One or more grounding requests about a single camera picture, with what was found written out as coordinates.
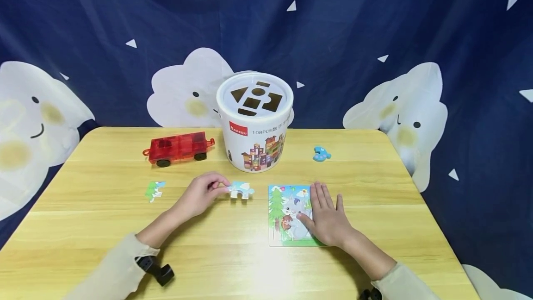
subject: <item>beige sleeve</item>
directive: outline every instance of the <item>beige sleeve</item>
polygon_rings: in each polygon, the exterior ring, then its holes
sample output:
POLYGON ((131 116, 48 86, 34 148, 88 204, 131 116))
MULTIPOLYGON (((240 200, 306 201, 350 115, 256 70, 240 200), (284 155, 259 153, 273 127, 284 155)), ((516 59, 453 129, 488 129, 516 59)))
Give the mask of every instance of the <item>beige sleeve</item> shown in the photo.
POLYGON ((128 234, 63 300, 124 300, 137 290, 144 276, 135 258, 157 254, 159 250, 140 243, 134 233, 128 234))
POLYGON ((439 300, 407 266, 400 262, 381 280, 373 281, 386 300, 439 300))

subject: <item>right hand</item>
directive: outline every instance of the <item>right hand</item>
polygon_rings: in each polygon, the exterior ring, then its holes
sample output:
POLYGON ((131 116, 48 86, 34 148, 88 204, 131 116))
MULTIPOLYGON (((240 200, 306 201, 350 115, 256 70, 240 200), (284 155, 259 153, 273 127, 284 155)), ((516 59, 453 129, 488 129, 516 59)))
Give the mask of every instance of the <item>right hand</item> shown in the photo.
POLYGON ((311 184, 310 191, 313 220, 303 213, 299 213, 297 218, 323 244, 342 247, 348 238, 358 233, 346 218, 342 195, 337 195, 335 208, 325 183, 317 181, 311 184))

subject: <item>hand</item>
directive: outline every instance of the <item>hand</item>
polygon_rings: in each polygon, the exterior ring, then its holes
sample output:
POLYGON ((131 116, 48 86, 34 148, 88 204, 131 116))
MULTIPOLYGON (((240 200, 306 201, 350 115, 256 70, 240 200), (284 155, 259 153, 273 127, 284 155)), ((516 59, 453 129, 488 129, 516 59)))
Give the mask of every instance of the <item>hand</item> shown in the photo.
POLYGON ((215 198, 229 192, 230 185, 230 181, 216 171, 195 177, 168 212, 184 223, 206 211, 215 198))
POLYGON ((299 213, 297 218, 323 244, 342 247, 348 238, 358 233, 344 214, 342 195, 337 195, 335 208, 325 183, 311 184, 310 191, 313 220, 303 213, 299 213))

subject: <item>red magnetic tile car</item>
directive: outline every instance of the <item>red magnetic tile car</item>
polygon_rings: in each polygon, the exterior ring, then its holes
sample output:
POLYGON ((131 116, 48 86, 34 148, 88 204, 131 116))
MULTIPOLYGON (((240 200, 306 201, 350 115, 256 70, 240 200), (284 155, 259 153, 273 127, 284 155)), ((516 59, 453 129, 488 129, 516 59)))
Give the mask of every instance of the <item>red magnetic tile car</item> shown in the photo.
POLYGON ((215 139, 207 141, 205 132, 152 139, 150 149, 143 150, 151 164, 168 167, 173 161, 194 158, 207 159, 207 150, 215 144, 215 139))

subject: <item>puzzle piece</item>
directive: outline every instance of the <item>puzzle piece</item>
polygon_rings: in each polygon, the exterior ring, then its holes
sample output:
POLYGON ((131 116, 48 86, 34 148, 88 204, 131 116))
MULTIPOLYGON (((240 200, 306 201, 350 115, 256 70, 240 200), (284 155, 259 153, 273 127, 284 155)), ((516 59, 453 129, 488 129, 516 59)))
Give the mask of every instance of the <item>puzzle piece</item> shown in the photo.
POLYGON ((321 146, 315 147, 315 156, 313 156, 313 160, 322 163, 326 159, 331 159, 332 155, 327 152, 324 148, 321 146))
POLYGON ((160 188, 164 187, 166 182, 150 182, 148 184, 148 188, 144 192, 144 197, 150 199, 150 203, 154 202, 154 199, 157 197, 161 197, 163 192, 159 191, 160 188))
POLYGON ((239 192, 241 193, 241 199, 248 199, 249 195, 253 194, 255 190, 250 188, 250 184, 248 182, 238 182, 235 181, 231 187, 229 187, 230 190, 230 197, 231 198, 237 198, 239 192))

